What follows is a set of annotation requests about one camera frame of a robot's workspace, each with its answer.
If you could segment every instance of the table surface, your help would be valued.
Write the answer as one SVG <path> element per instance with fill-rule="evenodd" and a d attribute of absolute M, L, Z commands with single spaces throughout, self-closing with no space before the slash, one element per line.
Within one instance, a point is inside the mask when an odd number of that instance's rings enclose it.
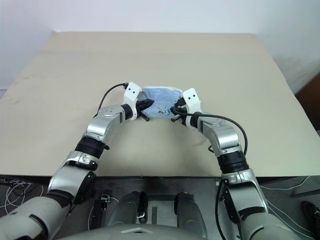
<path fill-rule="evenodd" d="M 246 130 L 247 161 L 256 176 L 320 172 L 320 138 L 254 35 L 62 32 L 52 34 L 0 100 L 0 174 L 54 174 L 104 92 L 130 81 L 195 88 L 203 111 L 232 118 Z M 104 104 L 121 104 L 123 94 L 115 89 Z M 219 176 L 208 146 L 196 129 L 177 122 L 127 121 L 96 173 Z"/>

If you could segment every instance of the robotic arm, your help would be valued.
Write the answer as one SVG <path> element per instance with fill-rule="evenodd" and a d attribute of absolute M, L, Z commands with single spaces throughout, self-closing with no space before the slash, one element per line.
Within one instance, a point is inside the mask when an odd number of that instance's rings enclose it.
<path fill-rule="evenodd" d="M 94 171 L 114 130 L 125 120 L 138 117 L 149 120 L 141 111 L 153 100 L 138 101 L 141 87 L 133 82 L 126 86 L 122 105 L 102 107 L 84 131 L 75 150 L 51 178 L 44 196 L 30 199 L 2 217 L 0 239 L 52 239 L 61 228 L 73 206 L 85 202 L 92 194 L 96 175 Z"/>
<path fill-rule="evenodd" d="M 211 152 L 222 172 L 221 199 L 229 219 L 239 226 L 241 239 L 300 239 L 280 219 L 268 213 L 267 201 L 247 164 L 238 134 L 225 119 L 235 123 L 233 120 L 202 113 L 201 101 L 193 88 L 183 93 L 171 111 L 176 116 L 171 119 L 173 122 L 182 119 L 183 125 L 196 128 L 210 141 Z"/>

